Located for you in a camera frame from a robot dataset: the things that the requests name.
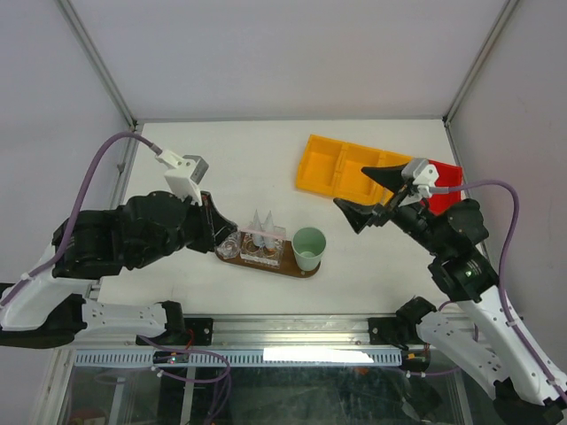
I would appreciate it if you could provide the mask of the clear glass tumbler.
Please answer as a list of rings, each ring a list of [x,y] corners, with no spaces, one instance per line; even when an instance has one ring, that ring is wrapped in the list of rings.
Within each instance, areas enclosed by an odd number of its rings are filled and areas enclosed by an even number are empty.
[[[234,232],[228,236],[221,245],[215,249],[215,253],[221,259],[234,259],[239,256],[241,251],[242,235],[240,232]]]

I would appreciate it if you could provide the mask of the pink toothbrush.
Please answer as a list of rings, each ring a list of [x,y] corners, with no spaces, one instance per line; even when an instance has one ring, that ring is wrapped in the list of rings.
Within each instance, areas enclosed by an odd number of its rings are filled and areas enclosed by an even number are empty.
[[[247,233],[251,235],[258,235],[262,237],[273,237],[275,239],[286,239],[286,232],[285,231],[276,231],[276,232],[265,232],[260,230],[255,230],[252,228],[239,228],[239,232]]]

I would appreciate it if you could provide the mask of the white toothpaste tube black cap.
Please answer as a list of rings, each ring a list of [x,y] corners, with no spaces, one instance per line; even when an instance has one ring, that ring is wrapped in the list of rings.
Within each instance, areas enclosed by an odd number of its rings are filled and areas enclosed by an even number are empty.
[[[263,236],[263,227],[262,223],[260,222],[260,217],[258,211],[255,211],[252,225],[251,225],[251,235],[252,235],[252,242],[258,248],[263,248],[265,246],[264,236]]]

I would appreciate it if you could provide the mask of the clear glass holder block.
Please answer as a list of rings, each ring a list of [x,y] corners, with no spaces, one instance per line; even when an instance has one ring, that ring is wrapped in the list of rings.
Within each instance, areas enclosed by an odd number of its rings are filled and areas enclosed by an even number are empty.
[[[239,231],[242,236],[239,257],[245,263],[273,269],[280,268],[284,257],[284,245],[287,241],[285,228],[274,226],[274,233],[271,236],[274,239],[272,249],[255,245],[254,232],[249,228],[240,228]]]

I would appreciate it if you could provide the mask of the green plastic cup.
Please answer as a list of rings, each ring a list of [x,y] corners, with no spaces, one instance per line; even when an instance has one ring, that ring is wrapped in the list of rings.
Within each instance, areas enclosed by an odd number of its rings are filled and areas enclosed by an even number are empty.
[[[318,228],[301,228],[293,236],[291,246],[299,269],[311,272],[320,265],[327,239]]]

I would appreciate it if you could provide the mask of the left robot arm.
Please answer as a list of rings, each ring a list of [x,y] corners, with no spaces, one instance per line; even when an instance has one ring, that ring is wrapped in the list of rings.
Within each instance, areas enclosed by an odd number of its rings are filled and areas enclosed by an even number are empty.
[[[103,277],[147,267],[177,251],[214,251],[237,224],[217,210],[204,191],[200,202],[166,191],[135,196],[113,210],[81,211],[63,243],[67,225],[53,234],[44,258],[65,251],[54,265],[32,276],[22,290],[1,288],[8,305],[1,311],[1,344],[50,349],[87,336],[130,334],[175,344],[185,334],[179,303],[108,305],[86,297]]]

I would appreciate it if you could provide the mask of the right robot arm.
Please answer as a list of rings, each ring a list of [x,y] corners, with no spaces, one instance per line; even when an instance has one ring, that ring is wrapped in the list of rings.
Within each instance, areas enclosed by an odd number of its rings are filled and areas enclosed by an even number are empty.
[[[541,349],[507,295],[505,263],[494,268],[478,250],[488,238],[478,201],[465,198],[442,214],[431,212],[434,195],[460,193],[467,185],[439,187],[437,168],[425,158],[401,166],[362,168],[392,192],[385,203],[360,205],[335,198],[355,233],[391,222],[432,256],[437,287],[488,342],[483,347],[445,319],[423,297],[400,307],[380,338],[402,350],[411,343],[440,350],[492,400],[507,424],[558,424],[566,412],[566,374]]]

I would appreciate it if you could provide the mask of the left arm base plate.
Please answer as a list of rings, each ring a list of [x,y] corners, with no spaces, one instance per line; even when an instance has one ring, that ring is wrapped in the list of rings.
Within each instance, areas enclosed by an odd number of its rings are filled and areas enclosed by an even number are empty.
[[[209,346],[214,334],[214,319],[210,317],[184,317],[184,324],[168,330],[161,336],[151,338],[155,344],[164,346]]]

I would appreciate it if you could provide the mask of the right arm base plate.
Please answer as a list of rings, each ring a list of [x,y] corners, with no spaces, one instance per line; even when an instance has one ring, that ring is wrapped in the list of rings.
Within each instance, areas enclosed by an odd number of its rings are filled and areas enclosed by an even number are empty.
[[[407,350],[410,344],[423,344],[416,326],[394,316],[368,318],[369,343],[392,345]]]

